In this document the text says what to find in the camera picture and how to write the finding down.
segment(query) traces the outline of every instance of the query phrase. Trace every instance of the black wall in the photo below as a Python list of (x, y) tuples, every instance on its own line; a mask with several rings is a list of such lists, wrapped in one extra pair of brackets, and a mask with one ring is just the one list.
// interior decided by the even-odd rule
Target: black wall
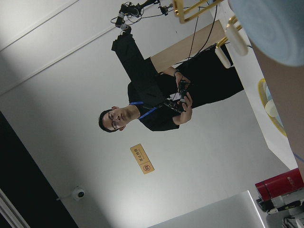
[(31, 228), (77, 228), (2, 112), (0, 148), (0, 189), (28, 225)]

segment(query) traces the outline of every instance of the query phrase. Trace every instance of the black pants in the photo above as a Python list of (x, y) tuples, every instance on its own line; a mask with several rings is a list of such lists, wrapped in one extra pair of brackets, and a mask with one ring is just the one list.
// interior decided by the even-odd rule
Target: black pants
[(192, 108), (227, 99), (244, 90), (234, 67), (225, 68), (217, 55), (215, 46), (177, 67), (191, 84), (188, 91), (193, 100)]

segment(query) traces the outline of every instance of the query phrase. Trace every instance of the gold metal bracket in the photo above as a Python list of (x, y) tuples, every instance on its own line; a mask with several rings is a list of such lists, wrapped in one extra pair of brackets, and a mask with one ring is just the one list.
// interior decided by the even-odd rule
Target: gold metal bracket
[(196, 9), (197, 7), (199, 7), (200, 5), (206, 3), (208, 0), (200, 0), (199, 2), (197, 2), (196, 4), (194, 4), (193, 6), (189, 7), (188, 9), (184, 10), (184, 3), (183, 0), (173, 0), (173, 6), (174, 6), (174, 12), (175, 12), (175, 16), (180, 18), (180, 23), (184, 24), (196, 17), (198, 17), (200, 14), (202, 14), (203, 12), (211, 9), (212, 7), (218, 5), (219, 3), (221, 3), (223, 0), (216, 0), (213, 3), (211, 3), (210, 5), (206, 6), (204, 9), (200, 10), (199, 12), (193, 14), (192, 16), (185, 18), (185, 15), (190, 13), (192, 10)]

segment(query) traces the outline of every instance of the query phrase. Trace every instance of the white wall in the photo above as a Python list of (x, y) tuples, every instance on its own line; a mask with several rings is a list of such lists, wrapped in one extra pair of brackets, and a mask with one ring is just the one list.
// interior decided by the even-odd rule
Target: white wall
[(197, 209), (150, 228), (263, 228), (249, 191)]
[[(79, 227), (150, 227), (256, 194), (255, 183), (288, 171), (267, 148), (245, 92), (195, 109), (178, 130), (150, 132), (139, 121), (122, 132), (99, 129), (101, 111), (128, 103), (130, 80), (111, 51), (120, 30), (109, 20), (121, 3), (80, 0), (0, 52), (0, 109), (59, 196), (86, 189), (81, 201), (63, 199)], [(144, 16), (159, 13), (156, 5)], [(211, 22), (201, 16), (197, 29)], [(142, 19), (132, 33), (147, 58), (194, 27), (171, 13)], [(139, 143), (155, 167), (146, 175), (130, 151)]]

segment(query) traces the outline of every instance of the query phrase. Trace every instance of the security camera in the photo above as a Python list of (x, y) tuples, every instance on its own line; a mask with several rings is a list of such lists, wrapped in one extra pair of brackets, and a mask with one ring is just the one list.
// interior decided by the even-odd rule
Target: security camera
[(82, 199), (84, 196), (85, 196), (85, 190), (79, 186), (77, 186), (72, 192), (73, 199), (77, 201)]

